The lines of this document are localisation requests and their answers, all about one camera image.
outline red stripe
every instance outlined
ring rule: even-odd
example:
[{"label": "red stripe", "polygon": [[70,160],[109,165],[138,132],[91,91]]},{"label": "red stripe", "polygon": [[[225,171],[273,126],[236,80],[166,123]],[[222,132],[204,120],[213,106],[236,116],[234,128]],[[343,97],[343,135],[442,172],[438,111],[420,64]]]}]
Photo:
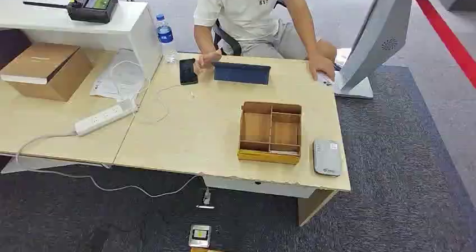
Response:
[{"label": "red stripe", "polygon": [[466,77],[476,88],[476,62],[468,53],[466,48],[460,42],[458,37],[453,33],[446,22],[441,18],[429,0],[416,0],[423,13],[427,17],[434,30],[440,36],[440,39],[446,45],[448,51],[460,65]]}]

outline gray portable device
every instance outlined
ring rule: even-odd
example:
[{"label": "gray portable device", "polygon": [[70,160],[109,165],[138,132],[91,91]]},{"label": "gray portable device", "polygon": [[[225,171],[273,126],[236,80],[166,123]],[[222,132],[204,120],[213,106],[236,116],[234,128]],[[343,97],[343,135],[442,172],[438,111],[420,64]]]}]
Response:
[{"label": "gray portable device", "polygon": [[192,225],[189,236],[189,246],[192,248],[208,248],[212,228],[207,225]]},{"label": "gray portable device", "polygon": [[313,157],[316,173],[330,176],[341,175],[342,160],[337,142],[315,139],[313,143]]}]

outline controller screen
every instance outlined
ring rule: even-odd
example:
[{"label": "controller screen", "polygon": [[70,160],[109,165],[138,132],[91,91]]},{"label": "controller screen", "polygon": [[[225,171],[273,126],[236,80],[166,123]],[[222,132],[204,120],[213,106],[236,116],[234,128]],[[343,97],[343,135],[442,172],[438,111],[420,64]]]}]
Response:
[{"label": "controller screen", "polygon": [[86,6],[84,7],[105,10],[107,8],[107,5],[109,4],[109,1],[111,0],[88,0]]}]

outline white t-shirt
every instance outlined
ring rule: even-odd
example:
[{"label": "white t-shirt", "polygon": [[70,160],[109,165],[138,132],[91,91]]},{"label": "white t-shirt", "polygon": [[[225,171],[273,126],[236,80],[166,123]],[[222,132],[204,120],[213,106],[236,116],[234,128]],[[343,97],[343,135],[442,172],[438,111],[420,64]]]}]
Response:
[{"label": "white t-shirt", "polygon": [[236,40],[256,40],[278,32],[271,16],[277,0],[198,0],[195,25],[221,28]]}]

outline man's left hand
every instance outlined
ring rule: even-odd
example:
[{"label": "man's left hand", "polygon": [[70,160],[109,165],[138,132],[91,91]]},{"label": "man's left hand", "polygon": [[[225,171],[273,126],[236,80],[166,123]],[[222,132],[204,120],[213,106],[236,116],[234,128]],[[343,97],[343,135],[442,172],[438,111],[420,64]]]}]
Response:
[{"label": "man's left hand", "polygon": [[309,72],[315,81],[317,80],[318,72],[325,73],[332,81],[336,77],[334,62],[317,53],[309,55]]}]

